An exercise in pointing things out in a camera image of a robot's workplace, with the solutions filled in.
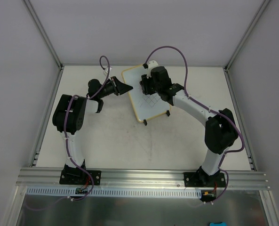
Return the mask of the yellow framed small whiteboard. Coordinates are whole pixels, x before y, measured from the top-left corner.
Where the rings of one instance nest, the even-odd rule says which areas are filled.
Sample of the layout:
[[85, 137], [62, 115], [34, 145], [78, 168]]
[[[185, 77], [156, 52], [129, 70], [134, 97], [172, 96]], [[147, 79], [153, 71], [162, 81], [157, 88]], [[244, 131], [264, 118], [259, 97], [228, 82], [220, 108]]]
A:
[[142, 91], [141, 76], [147, 74], [148, 70], [142, 65], [134, 66], [122, 71], [121, 76], [125, 84], [133, 87], [128, 96], [138, 122], [147, 121], [166, 114], [171, 110], [169, 103], [161, 100], [158, 94], [145, 95]]

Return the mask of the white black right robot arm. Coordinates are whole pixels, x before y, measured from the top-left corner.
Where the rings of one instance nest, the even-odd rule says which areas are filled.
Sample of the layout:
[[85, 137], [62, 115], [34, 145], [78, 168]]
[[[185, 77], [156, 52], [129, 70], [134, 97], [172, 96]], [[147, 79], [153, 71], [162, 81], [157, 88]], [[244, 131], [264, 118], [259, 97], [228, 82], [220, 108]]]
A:
[[232, 112], [225, 108], [222, 111], [212, 112], [192, 97], [187, 97], [185, 87], [175, 83], [169, 78], [163, 66], [151, 69], [151, 89], [161, 99], [170, 105], [180, 108], [198, 120], [205, 127], [204, 141], [207, 154], [201, 165], [199, 175], [200, 183], [210, 186], [216, 181], [216, 173], [223, 159], [223, 153], [229, 149], [238, 138], [234, 128]]

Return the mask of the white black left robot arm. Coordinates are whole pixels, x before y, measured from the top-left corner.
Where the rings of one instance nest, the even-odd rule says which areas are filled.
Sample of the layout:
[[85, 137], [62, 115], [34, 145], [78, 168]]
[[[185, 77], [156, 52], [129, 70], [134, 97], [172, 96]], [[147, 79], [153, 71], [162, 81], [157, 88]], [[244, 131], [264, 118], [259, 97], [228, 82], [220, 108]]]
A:
[[100, 113], [104, 106], [104, 97], [111, 94], [120, 96], [132, 89], [132, 86], [112, 76], [103, 84], [97, 79], [90, 80], [86, 97], [65, 94], [61, 96], [53, 114], [52, 123], [65, 141], [67, 157], [63, 170], [65, 177], [70, 176], [77, 184], [86, 181], [85, 158], [76, 143], [76, 134], [82, 128], [86, 114]]

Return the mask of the blue object at bottom edge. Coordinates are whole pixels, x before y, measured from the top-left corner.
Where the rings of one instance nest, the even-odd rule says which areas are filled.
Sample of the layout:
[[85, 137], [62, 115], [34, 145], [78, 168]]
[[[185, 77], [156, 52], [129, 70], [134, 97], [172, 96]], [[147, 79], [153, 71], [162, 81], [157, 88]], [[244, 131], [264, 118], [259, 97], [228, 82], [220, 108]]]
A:
[[209, 226], [227, 226], [227, 224], [225, 222], [219, 222], [219, 223], [211, 222]]

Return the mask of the right aluminium frame post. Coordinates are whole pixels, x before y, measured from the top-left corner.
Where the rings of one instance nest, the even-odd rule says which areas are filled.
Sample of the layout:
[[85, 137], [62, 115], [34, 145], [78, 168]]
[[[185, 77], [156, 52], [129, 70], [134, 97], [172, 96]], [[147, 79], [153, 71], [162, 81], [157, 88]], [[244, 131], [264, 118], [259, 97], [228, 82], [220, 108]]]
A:
[[263, 13], [267, 9], [267, 7], [270, 4], [270, 2], [271, 2], [271, 0], [263, 0], [261, 2], [259, 8], [257, 9], [256, 13], [254, 14], [252, 20], [250, 21], [250, 23], [249, 23], [249, 25], [247, 27], [247, 29], [245, 30], [243, 36], [241, 37], [239, 43], [237, 44], [235, 50], [233, 51], [233, 53], [232, 53], [228, 63], [224, 67], [225, 71], [229, 71], [229, 69], [231, 68], [232, 64], [234, 63], [234, 61], [236, 60], [236, 58], [239, 55], [240, 51], [244, 47], [244, 44], [246, 43], [246, 41], [248, 40], [249, 36], [253, 32], [254, 28], [258, 24], [260, 18], [262, 17]]

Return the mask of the aluminium frame post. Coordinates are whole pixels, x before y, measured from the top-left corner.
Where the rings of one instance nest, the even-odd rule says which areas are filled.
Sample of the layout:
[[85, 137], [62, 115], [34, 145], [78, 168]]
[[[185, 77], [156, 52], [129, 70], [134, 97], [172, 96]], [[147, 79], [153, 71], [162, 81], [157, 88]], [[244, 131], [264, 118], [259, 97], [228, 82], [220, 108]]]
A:
[[30, 0], [22, 0], [22, 3], [24, 4], [24, 6], [26, 7], [26, 10], [28, 11], [31, 19], [33, 20], [39, 34], [41, 35], [43, 41], [45, 42], [55, 64], [57, 65], [57, 67], [59, 69], [62, 69], [63, 67], [63, 63], [61, 62], [58, 54], [56, 53], [56, 50], [54, 48], [54, 46], [52, 45], [52, 42], [32, 4], [32, 2]]
[[261, 2], [259, 8], [257, 9], [256, 13], [254, 14], [252, 20], [250, 21], [250, 23], [249, 23], [249, 25], [247, 27], [247, 29], [245, 30], [243, 36], [241, 37], [239, 43], [237, 44], [235, 50], [233, 51], [233, 53], [232, 53], [228, 63], [224, 67], [225, 71], [229, 71], [229, 69], [231, 68], [232, 64], [234, 63], [234, 61], [236, 60], [236, 58], [239, 55], [240, 51], [244, 47], [244, 44], [246, 43], [246, 41], [248, 40], [249, 36], [253, 32], [254, 28], [258, 24], [260, 18], [262, 17], [263, 13], [267, 9], [267, 7], [270, 4], [270, 2], [271, 2], [271, 0], [263, 0]]

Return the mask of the aluminium mounting rail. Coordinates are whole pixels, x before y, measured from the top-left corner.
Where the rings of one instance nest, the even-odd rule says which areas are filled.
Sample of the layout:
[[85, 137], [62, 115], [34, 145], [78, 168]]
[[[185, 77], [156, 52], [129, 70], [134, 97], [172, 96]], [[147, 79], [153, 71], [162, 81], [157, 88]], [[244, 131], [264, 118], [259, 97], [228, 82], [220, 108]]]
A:
[[[61, 168], [24, 167], [17, 186], [58, 186]], [[182, 170], [101, 169], [100, 187], [183, 189]], [[229, 171], [230, 190], [271, 190], [267, 175], [261, 171]]]

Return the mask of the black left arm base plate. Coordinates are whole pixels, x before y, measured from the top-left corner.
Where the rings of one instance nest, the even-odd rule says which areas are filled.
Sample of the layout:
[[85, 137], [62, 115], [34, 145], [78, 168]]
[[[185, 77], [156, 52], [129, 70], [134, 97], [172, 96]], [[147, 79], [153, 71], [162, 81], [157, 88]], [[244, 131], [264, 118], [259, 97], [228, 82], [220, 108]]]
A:
[[[99, 186], [101, 181], [101, 174], [100, 170], [87, 170], [87, 172], [91, 175], [94, 186]], [[88, 184], [92, 185], [92, 181], [87, 173], [78, 169], [63, 169], [61, 172], [61, 176], [59, 179], [59, 184], [61, 185], [85, 185], [89, 179]]]

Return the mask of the left aluminium frame post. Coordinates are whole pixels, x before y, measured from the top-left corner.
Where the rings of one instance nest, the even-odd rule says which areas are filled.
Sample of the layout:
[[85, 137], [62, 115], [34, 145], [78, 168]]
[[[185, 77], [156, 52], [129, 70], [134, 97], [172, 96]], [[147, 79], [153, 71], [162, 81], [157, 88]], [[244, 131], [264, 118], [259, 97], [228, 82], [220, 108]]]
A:
[[22, 3], [24, 4], [24, 6], [26, 7], [26, 10], [28, 11], [31, 19], [33, 20], [39, 34], [41, 35], [43, 41], [45, 42], [55, 64], [57, 65], [57, 67], [59, 69], [62, 69], [63, 67], [63, 63], [61, 62], [58, 54], [56, 53], [56, 50], [54, 48], [54, 46], [52, 45], [52, 42], [32, 4], [32, 2], [30, 0], [22, 0]]

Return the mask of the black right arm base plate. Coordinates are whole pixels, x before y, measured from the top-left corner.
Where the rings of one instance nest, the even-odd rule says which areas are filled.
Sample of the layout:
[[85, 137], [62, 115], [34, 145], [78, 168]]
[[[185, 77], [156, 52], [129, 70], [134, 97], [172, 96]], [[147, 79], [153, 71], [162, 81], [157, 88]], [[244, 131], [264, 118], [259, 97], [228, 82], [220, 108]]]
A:
[[222, 172], [214, 175], [200, 174], [199, 172], [184, 172], [183, 181], [185, 187], [220, 187], [226, 186], [225, 176]]

